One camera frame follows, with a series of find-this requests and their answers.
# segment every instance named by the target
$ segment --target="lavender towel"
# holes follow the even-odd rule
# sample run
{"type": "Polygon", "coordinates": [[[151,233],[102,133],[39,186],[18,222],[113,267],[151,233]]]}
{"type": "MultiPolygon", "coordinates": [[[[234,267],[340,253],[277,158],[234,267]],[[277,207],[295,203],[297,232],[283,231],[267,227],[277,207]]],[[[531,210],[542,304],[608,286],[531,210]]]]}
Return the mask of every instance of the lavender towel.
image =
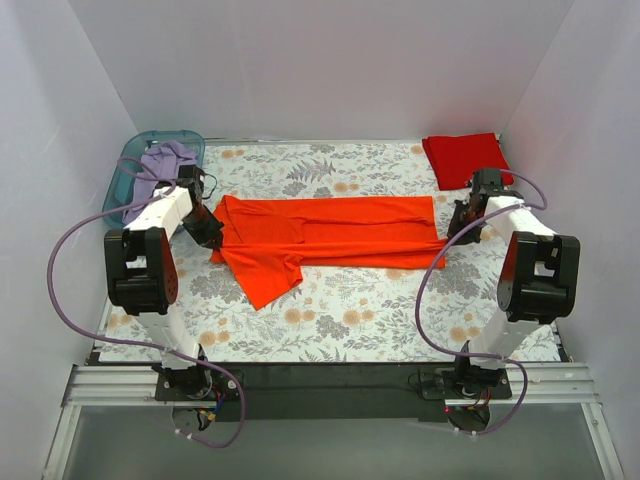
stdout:
{"type": "MultiPolygon", "coordinates": [[[[178,169],[183,165],[196,165],[198,154],[180,142],[165,142],[160,146],[148,148],[140,161],[160,178],[178,178],[178,169]]],[[[158,182],[136,179],[133,184],[133,202],[151,198],[158,182]]],[[[124,224],[134,221],[144,206],[127,210],[124,224]]]]}

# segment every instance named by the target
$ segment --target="teal basket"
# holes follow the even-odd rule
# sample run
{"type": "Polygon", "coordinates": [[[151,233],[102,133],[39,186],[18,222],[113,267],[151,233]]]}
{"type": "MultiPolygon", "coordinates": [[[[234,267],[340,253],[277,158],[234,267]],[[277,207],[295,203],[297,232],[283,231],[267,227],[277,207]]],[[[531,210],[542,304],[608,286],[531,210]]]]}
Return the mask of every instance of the teal basket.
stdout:
{"type": "MultiPolygon", "coordinates": [[[[190,148],[198,154],[198,166],[202,168],[202,161],[204,159],[204,138],[191,130],[179,130],[175,132],[158,132],[153,130],[150,132],[144,132],[140,135],[136,135],[127,142],[120,154],[121,157],[133,157],[138,160],[144,155],[147,148],[164,142],[176,141],[182,143],[185,147],[190,148]]],[[[132,172],[141,172],[142,168],[131,161],[123,161],[125,168],[132,172]]],[[[135,178],[127,175],[119,168],[113,172],[113,178],[111,184],[109,184],[109,190],[107,196],[104,199],[102,205],[102,211],[106,212],[113,208],[129,205],[133,199],[133,183],[135,178]]],[[[107,222],[110,228],[124,228],[122,217],[124,212],[113,213],[107,215],[104,221],[107,222]]]]}

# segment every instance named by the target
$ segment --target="orange shirt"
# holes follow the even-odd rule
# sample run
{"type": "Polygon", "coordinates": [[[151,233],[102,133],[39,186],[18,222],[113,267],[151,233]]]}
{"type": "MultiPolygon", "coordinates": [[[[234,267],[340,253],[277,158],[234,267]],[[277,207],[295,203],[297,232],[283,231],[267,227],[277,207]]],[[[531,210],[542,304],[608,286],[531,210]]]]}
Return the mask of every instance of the orange shirt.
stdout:
{"type": "Polygon", "coordinates": [[[446,243],[438,239],[431,197],[225,195],[214,215],[225,226],[211,261],[229,265],[256,309],[299,285],[301,265],[427,268],[446,243]]]}

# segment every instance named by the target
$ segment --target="floral tablecloth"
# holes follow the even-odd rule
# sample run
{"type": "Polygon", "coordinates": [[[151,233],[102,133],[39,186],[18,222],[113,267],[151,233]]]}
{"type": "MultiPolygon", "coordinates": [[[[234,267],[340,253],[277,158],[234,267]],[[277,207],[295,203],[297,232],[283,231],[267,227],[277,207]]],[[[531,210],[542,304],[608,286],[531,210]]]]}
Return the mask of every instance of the floral tablecloth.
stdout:
{"type": "MultiPolygon", "coordinates": [[[[438,232],[445,236],[453,200],[467,190],[439,192],[422,147],[380,144],[250,144],[213,146],[204,169],[218,180],[213,208],[224,194],[239,198],[319,198],[363,195],[432,195],[438,232]]],[[[205,189],[215,185],[207,177],[205,189]]],[[[212,361],[438,361],[414,325],[415,296],[424,271],[304,267],[303,283],[255,311],[226,265],[186,232],[172,238],[188,331],[212,361]]],[[[460,349],[478,335],[496,309],[495,284],[506,247],[485,227],[480,244],[454,247],[447,268],[425,292],[422,322],[434,341],[460,349]]],[[[143,340],[145,330],[120,308],[108,315],[106,334],[143,340]]],[[[514,357],[559,360],[550,327],[521,345],[514,357]]],[[[157,361],[156,351],[101,347],[100,361],[157,361]]]]}

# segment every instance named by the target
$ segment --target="purple cable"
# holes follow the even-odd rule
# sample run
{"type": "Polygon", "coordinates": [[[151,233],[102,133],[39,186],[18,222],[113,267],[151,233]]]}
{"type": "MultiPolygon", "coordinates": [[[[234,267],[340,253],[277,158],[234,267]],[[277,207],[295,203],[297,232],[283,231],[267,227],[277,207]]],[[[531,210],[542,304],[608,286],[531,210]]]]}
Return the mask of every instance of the purple cable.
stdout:
{"type": "MultiPolygon", "coordinates": [[[[447,250],[449,250],[449,248],[451,248],[453,245],[455,245],[456,242],[460,238],[462,238],[462,236],[465,233],[467,233],[472,228],[477,227],[478,225],[482,225],[487,220],[489,220],[491,218],[494,218],[494,217],[497,217],[498,215],[501,215],[501,214],[503,214],[505,212],[508,212],[508,211],[511,211],[511,210],[517,210],[517,209],[523,208],[523,207],[535,208],[537,210],[545,210],[547,208],[547,205],[548,205],[547,197],[545,197],[545,195],[542,192],[542,190],[540,189],[540,187],[538,187],[538,185],[536,185],[533,181],[529,180],[526,177],[523,177],[520,174],[514,173],[511,170],[500,170],[500,171],[502,173],[508,173],[510,175],[513,175],[514,177],[518,177],[518,178],[524,180],[525,182],[527,182],[529,185],[531,185],[538,192],[538,194],[540,195],[540,198],[542,199],[542,205],[536,205],[536,204],[528,203],[528,202],[525,202],[523,204],[518,203],[518,204],[514,204],[514,205],[509,205],[507,207],[500,208],[500,209],[496,210],[495,212],[489,213],[489,214],[485,215],[482,218],[478,218],[478,219],[474,220],[473,222],[471,222],[466,227],[464,227],[456,235],[454,235],[451,238],[451,240],[449,240],[447,242],[447,244],[442,248],[442,250],[440,250],[438,252],[436,257],[433,259],[433,262],[431,263],[431,266],[429,267],[427,272],[424,274],[424,278],[422,279],[422,283],[420,284],[420,288],[418,289],[418,294],[416,296],[417,297],[416,298],[416,309],[415,309],[416,328],[418,329],[418,333],[420,333],[420,336],[422,337],[422,339],[425,342],[427,342],[427,344],[431,348],[433,348],[434,350],[437,350],[438,352],[446,353],[448,355],[454,355],[456,357],[493,358],[493,359],[496,359],[496,360],[503,360],[505,363],[510,363],[510,364],[516,365],[520,369],[520,371],[522,372],[522,377],[523,377],[522,392],[520,393],[520,397],[518,397],[518,401],[515,403],[515,405],[511,409],[511,411],[507,415],[505,415],[505,417],[502,420],[500,420],[497,424],[493,425],[492,427],[487,428],[486,430],[482,430],[482,431],[479,431],[479,432],[460,430],[462,433],[466,433],[467,435],[486,435],[488,433],[495,432],[496,430],[499,430],[500,428],[502,428],[509,420],[511,420],[511,418],[520,409],[520,406],[522,405],[522,402],[524,401],[524,397],[527,395],[529,376],[527,375],[527,371],[524,368],[524,365],[521,362],[518,362],[517,360],[512,360],[510,358],[503,358],[500,355],[491,354],[491,353],[467,353],[467,352],[463,353],[463,352],[456,352],[455,350],[449,350],[448,348],[444,348],[444,347],[441,347],[439,345],[436,345],[427,336],[427,334],[422,329],[422,325],[421,325],[421,321],[420,321],[420,305],[422,303],[422,295],[424,294],[424,290],[425,290],[425,288],[427,286],[427,282],[429,281],[429,277],[433,273],[433,270],[436,268],[436,265],[438,264],[440,259],[445,255],[447,250]]],[[[445,430],[445,429],[443,429],[441,427],[437,427],[437,426],[429,426],[429,425],[421,425],[421,424],[416,424],[416,425],[417,426],[421,426],[423,428],[433,428],[433,429],[436,429],[436,430],[445,430]]]]}
{"type": "MultiPolygon", "coordinates": [[[[158,181],[164,181],[164,182],[169,182],[171,184],[171,188],[165,192],[165,195],[173,192],[173,190],[176,188],[176,183],[175,180],[173,179],[164,179],[164,178],[158,178],[158,176],[151,171],[146,165],[144,165],[140,160],[136,159],[136,158],[132,158],[132,157],[121,157],[118,159],[117,162],[118,168],[121,169],[122,171],[124,171],[125,173],[127,173],[128,175],[131,175],[134,178],[138,178],[141,180],[153,180],[155,182],[158,181]],[[130,160],[132,162],[134,162],[135,164],[141,166],[142,168],[144,168],[147,172],[149,172],[151,174],[151,178],[150,177],[146,177],[146,176],[142,176],[139,175],[137,173],[134,173],[130,170],[128,170],[124,165],[123,165],[123,160],[130,160]]],[[[233,381],[237,386],[238,386],[238,394],[240,396],[240,420],[238,422],[238,428],[236,429],[235,433],[231,436],[231,438],[229,438],[229,440],[227,440],[226,442],[223,443],[218,443],[218,442],[212,442],[210,440],[207,440],[204,437],[200,437],[198,435],[193,435],[191,432],[188,432],[186,430],[176,430],[176,432],[179,432],[180,434],[193,439],[197,442],[203,443],[205,445],[207,445],[208,447],[211,448],[225,448],[228,447],[229,445],[231,445],[240,435],[240,432],[242,431],[242,428],[244,427],[244,421],[245,421],[245,417],[246,417],[246,399],[244,396],[244,391],[242,390],[242,386],[240,384],[240,382],[238,381],[238,379],[229,371],[225,370],[222,367],[218,367],[217,365],[214,365],[212,363],[206,362],[204,360],[200,360],[198,358],[193,358],[190,357],[189,355],[185,355],[184,353],[180,353],[177,352],[175,350],[166,350],[166,347],[157,343],[151,343],[151,342],[141,342],[138,340],[123,340],[120,338],[111,338],[111,337],[106,337],[103,335],[97,335],[95,333],[92,333],[88,330],[85,330],[81,327],[79,327],[78,325],[76,325],[75,323],[73,323],[69,317],[67,317],[67,315],[64,313],[64,311],[62,310],[62,307],[60,306],[60,302],[58,301],[58,297],[56,296],[56,292],[53,286],[53,267],[54,267],[54,263],[56,261],[56,257],[58,255],[58,252],[60,251],[60,248],[62,247],[62,245],[64,244],[65,241],[67,241],[67,239],[73,235],[73,233],[82,228],[83,226],[85,226],[87,223],[91,223],[94,220],[97,220],[98,218],[102,218],[102,217],[106,217],[107,215],[111,215],[113,213],[119,213],[119,212],[123,212],[125,210],[128,210],[130,208],[135,208],[135,207],[139,207],[139,206],[143,206],[143,205],[148,205],[150,203],[156,202],[158,200],[160,200],[161,198],[163,198],[162,195],[157,195],[155,197],[152,197],[148,200],[143,200],[140,202],[136,202],[136,203],[132,203],[130,205],[125,205],[123,207],[118,207],[118,208],[114,208],[112,210],[107,210],[106,212],[102,212],[102,213],[96,213],[95,215],[92,215],[88,218],[85,218],[84,220],[82,220],[81,222],[78,222],[77,224],[75,224],[73,227],[71,227],[69,230],[67,230],[58,240],[58,242],[56,243],[56,245],[53,247],[53,250],[51,251],[51,255],[49,256],[49,262],[47,264],[47,290],[49,291],[49,298],[51,299],[51,304],[53,305],[54,310],[56,311],[56,313],[58,314],[58,316],[62,319],[62,321],[64,322],[64,324],[69,327],[71,330],[73,330],[74,332],[87,337],[87,338],[91,338],[93,340],[100,340],[101,342],[107,342],[107,343],[115,343],[115,344],[119,344],[119,345],[134,345],[137,347],[147,347],[147,348],[154,348],[156,350],[160,350],[162,352],[167,351],[168,353],[170,353],[171,355],[174,355],[178,358],[181,358],[183,360],[186,360],[188,362],[194,362],[197,363],[198,365],[202,365],[203,367],[209,368],[211,370],[214,370],[216,372],[219,372],[221,374],[223,374],[225,377],[229,378],[229,380],[233,381]]]]}

